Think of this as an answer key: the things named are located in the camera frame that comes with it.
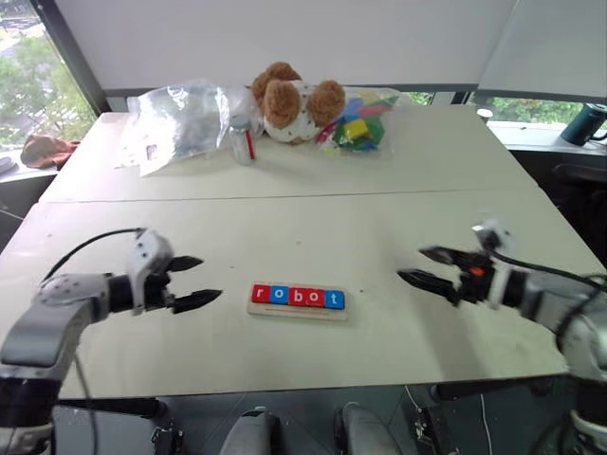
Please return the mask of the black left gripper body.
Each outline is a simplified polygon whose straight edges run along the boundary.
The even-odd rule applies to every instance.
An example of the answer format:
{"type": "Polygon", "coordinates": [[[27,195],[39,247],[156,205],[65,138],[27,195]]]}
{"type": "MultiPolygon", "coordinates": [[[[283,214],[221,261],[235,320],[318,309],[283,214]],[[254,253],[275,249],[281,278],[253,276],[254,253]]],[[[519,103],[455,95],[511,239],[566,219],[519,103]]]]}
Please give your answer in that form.
{"type": "Polygon", "coordinates": [[[170,273],[173,271],[174,261],[155,268],[149,273],[144,282],[144,310],[175,307],[175,295],[169,290],[171,282],[170,273]]]}

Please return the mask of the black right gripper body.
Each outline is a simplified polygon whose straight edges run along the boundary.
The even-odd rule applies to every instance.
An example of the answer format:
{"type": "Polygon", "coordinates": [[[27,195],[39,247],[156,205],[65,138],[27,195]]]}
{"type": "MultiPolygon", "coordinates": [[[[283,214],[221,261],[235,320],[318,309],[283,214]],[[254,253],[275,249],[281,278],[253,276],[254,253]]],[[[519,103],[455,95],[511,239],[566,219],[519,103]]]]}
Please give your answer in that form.
{"type": "Polygon", "coordinates": [[[494,262],[480,252],[460,252],[454,264],[460,269],[457,302],[477,303],[487,300],[495,274],[494,262]]]}

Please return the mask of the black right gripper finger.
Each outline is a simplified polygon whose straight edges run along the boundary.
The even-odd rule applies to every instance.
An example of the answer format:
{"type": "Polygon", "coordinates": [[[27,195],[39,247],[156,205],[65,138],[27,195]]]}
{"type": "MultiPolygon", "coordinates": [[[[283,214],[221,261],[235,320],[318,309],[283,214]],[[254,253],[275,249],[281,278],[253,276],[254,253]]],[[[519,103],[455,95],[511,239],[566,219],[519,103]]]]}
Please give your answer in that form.
{"type": "Polygon", "coordinates": [[[460,266],[464,260],[463,251],[445,246],[425,246],[420,248],[418,252],[431,261],[440,264],[460,266]]]}
{"type": "Polygon", "coordinates": [[[400,269],[396,274],[407,284],[446,299],[451,304],[459,303],[459,295],[453,283],[420,269],[400,269]]]}

